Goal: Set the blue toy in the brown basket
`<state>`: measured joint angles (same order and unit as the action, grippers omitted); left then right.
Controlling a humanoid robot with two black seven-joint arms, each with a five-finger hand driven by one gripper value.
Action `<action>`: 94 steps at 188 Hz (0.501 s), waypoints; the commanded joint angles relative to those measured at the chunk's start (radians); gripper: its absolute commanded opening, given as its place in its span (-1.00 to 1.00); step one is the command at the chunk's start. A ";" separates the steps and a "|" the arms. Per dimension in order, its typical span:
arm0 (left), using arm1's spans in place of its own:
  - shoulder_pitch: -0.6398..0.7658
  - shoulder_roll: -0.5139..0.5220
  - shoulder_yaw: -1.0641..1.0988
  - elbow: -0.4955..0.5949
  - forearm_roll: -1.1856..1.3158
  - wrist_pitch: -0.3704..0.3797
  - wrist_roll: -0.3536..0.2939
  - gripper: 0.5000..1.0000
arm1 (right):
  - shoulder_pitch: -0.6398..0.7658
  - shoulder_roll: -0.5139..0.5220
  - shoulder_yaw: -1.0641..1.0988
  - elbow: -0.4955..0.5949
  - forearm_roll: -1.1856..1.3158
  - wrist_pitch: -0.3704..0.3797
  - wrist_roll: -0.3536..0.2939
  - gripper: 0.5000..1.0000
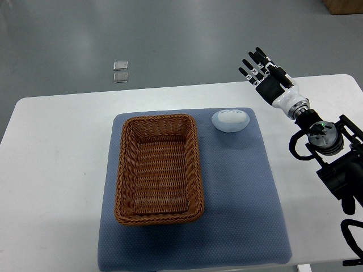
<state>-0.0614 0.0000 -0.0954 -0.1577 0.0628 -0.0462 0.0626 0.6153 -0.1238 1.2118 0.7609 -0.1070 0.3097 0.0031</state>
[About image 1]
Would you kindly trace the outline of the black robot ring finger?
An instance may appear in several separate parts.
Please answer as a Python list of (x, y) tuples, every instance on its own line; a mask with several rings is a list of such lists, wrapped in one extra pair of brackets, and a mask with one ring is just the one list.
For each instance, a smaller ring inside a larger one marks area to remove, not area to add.
[(242, 59), (242, 62), (257, 79), (264, 78), (264, 76), (259, 71), (257, 71), (246, 59)]

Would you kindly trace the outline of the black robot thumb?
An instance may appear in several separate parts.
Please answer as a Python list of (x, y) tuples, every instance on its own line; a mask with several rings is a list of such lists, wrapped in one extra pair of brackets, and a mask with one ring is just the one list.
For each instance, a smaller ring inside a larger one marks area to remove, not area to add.
[(269, 65), (267, 70), (283, 87), (293, 86), (292, 81), (286, 76), (286, 72), (281, 67)]

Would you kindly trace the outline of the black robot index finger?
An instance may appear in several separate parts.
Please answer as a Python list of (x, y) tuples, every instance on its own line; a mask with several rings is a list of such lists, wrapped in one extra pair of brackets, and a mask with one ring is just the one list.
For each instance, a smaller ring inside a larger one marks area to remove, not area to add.
[(273, 61), (259, 47), (256, 47), (255, 50), (255, 56), (263, 66), (268, 63), (273, 64)]

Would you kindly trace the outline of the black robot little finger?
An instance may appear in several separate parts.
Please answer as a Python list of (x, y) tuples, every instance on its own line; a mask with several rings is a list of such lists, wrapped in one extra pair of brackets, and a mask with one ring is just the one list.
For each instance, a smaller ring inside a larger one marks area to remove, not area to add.
[(239, 67), (238, 70), (253, 86), (259, 85), (259, 81), (255, 79), (252, 75), (250, 75), (244, 68)]

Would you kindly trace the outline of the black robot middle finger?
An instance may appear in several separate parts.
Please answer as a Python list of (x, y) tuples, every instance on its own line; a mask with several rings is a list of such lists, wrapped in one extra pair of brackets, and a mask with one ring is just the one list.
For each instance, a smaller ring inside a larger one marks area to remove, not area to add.
[(259, 60), (256, 58), (255, 56), (255, 52), (249, 52), (248, 55), (250, 56), (250, 58), (257, 64), (257, 66), (259, 67), (259, 69), (264, 72), (264, 73), (267, 73), (268, 70), (265, 68), (265, 66), (263, 66)]

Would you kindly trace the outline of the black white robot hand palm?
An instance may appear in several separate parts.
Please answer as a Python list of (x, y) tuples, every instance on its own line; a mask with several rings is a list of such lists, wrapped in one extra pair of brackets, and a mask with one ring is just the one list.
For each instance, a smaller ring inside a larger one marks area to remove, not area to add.
[(273, 75), (269, 75), (255, 86), (255, 90), (274, 108), (308, 108), (309, 101), (300, 94), (296, 82), (288, 79), (292, 86), (284, 87)]

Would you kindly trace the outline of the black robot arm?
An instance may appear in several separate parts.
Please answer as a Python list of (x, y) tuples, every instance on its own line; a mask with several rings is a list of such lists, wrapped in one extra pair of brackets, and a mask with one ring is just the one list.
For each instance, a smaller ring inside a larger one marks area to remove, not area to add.
[(353, 215), (362, 204), (362, 130), (345, 115), (328, 122), (299, 93), (298, 84), (259, 47), (239, 72), (272, 107), (278, 108), (300, 128), (290, 139), (289, 151), (300, 161), (315, 159), (321, 166), (318, 177)]

